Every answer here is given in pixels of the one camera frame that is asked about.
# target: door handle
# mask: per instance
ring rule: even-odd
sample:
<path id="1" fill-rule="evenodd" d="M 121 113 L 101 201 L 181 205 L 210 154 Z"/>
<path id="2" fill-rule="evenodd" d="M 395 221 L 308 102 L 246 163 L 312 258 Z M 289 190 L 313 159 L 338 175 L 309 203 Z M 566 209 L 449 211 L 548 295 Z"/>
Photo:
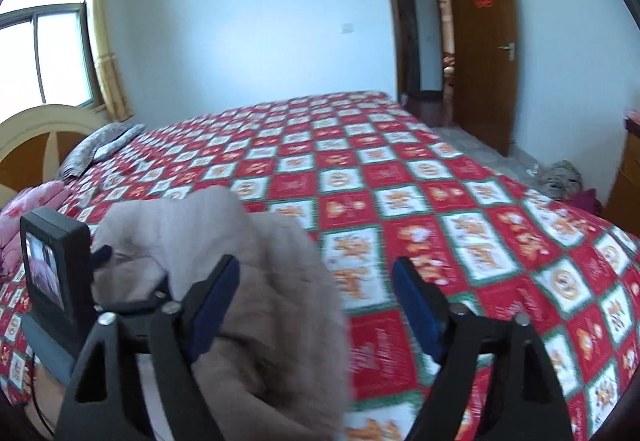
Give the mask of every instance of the door handle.
<path id="1" fill-rule="evenodd" d="M 516 60 L 516 43 L 510 42 L 508 46 L 498 46 L 498 49 L 504 49 L 509 52 L 509 61 Z"/>

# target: brown garment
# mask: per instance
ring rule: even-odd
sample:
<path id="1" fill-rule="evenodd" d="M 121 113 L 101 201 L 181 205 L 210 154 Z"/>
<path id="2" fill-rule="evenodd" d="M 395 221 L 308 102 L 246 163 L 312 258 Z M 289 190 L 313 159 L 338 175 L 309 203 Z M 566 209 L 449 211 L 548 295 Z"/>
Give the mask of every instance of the brown garment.
<path id="1" fill-rule="evenodd" d="M 96 274 L 98 302 L 148 294 L 168 274 L 180 300 L 224 253 L 241 284 L 222 333 L 193 374 L 227 441 L 332 440 L 348 403 L 348 337 L 340 295 L 295 218 L 246 214 L 226 188 L 184 200 L 110 208 L 94 246 L 114 259 Z"/>

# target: door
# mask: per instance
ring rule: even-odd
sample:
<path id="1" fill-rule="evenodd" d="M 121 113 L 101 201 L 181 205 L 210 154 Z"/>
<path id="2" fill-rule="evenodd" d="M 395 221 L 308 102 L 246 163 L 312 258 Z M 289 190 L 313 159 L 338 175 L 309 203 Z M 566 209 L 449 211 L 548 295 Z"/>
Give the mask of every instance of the door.
<path id="1" fill-rule="evenodd" d="M 420 94 L 420 47 L 415 0 L 398 0 L 399 49 L 401 56 L 400 92 Z"/>
<path id="2" fill-rule="evenodd" d="M 451 0 L 456 72 L 453 120 L 509 153 L 518 88 L 515 0 Z"/>

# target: bedspread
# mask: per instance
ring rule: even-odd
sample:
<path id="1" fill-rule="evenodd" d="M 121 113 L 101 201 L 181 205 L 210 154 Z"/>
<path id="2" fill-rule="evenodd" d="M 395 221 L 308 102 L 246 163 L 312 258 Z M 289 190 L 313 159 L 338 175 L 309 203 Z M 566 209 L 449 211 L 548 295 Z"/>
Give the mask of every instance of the bedspread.
<path id="1" fill-rule="evenodd" d="M 438 370 L 392 294 L 401 255 L 450 301 L 531 316 L 577 441 L 638 365 L 638 240 L 482 167 L 382 93 L 258 104 L 148 132 L 74 182 L 61 211 L 93 231 L 113 202 L 212 184 L 249 211 L 296 216 L 318 242 L 350 323 L 347 439 L 404 439 Z M 28 305 L 22 269 L 0 290 L 0 383 L 12 401 L 28 398 Z M 486 395 L 490 359 L 478 363 L 459 440 L 473 437 Z"/>

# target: screw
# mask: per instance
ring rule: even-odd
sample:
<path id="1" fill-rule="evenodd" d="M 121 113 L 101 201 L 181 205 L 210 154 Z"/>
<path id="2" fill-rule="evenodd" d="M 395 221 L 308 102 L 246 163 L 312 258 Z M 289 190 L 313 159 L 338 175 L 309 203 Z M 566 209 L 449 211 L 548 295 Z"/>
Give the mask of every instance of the screw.
<path id="1" fill-rule="evenodd" d="M 531 323 L 531 318 L 526 313 L 518 313 L 516 315 L 516 324 L 526 327 Z"/>
<path id="2" fill-rule="evenodd" d="M 464 316 L 467 313 L 469 313 L 469 308 L 464 304 L 462 304 L 462 302 L 454 302 L 453 304 L 450 304 L 449 310 L 454 315 L 458 315 L 458 316 Z"/>
<path id="3" fill-rule="evenodd" d="M 171 302 L 162 304 L 161 309 L 162 309 L 162 312 L 167 315 L 175 315 L 178 311 L 180 311 L 180 309 L 182 309 L 182 306 L 178 302 L 175 302 L 174 300 L 172 300 Z"/>
<path id="4" fill-rule="evenodd" d="M 116 322 L 115 313 L 102 313 L 100 318 L 98 318 L 98 324 L 101 326 L 110 326 L 114 322 Z"/>

